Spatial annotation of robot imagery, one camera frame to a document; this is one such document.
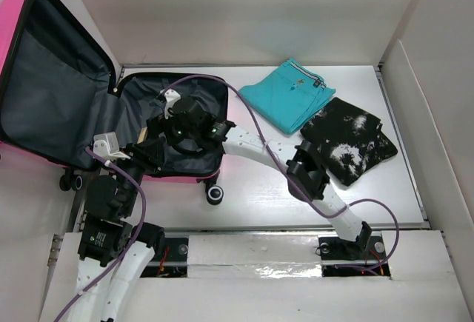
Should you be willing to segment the black white tie-dye shirt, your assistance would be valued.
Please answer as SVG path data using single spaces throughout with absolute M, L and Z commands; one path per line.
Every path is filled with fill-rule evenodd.
M 366 171 L 398 154 L 382 132 L 381 119 L 360 107 L 332 98 L 301 129 L 315 144 L 328 170 L 349 187 Z

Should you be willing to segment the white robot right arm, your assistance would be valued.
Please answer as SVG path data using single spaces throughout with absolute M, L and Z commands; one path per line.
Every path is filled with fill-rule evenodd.
M 194 98 L 172 91 L 163 101 L 164 110 L 147 119 L 140 133 L 142 140 L 163 140 L 187 157 L 219 152 L 278 170 L 286 178 L 290 194 L 308 203 L 333 226 L 337 236 L 322 244 L 322 254 L 355 261 L 369 249 L 370 226 L 337 195 L 314 144 L 307 140 L 300 144 L 265 141 L 260 134 L 206 111 Z

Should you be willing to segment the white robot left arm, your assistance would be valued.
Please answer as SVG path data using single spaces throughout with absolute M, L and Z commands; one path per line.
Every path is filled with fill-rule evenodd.
M 136 225 L 126 221 L 136 201 L 146 213 L 141 181 L 151 163 L 135 147 L 120 149 L 115 133 L 96 135 L 86 151 L 110 174 L 87 188 L 76 296 L 67 320 L 120 321 L 144 268 L 165 250 L 162 227 L 143 218 Z

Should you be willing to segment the gold lipstick tube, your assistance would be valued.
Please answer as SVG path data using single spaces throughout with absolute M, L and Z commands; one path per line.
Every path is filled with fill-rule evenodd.
M 142 143 L 147 137 L 147 127 L 144 127 L 141 129 L 138 139 L 137 139 L 137 144 Z

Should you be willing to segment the teal shorts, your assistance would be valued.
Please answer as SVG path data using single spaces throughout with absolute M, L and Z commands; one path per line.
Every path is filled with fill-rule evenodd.
M 322 76 L 310 72 L 293 58 L 239 92 L 255 111 L 285 135 L 299 130 L 336 93 Z

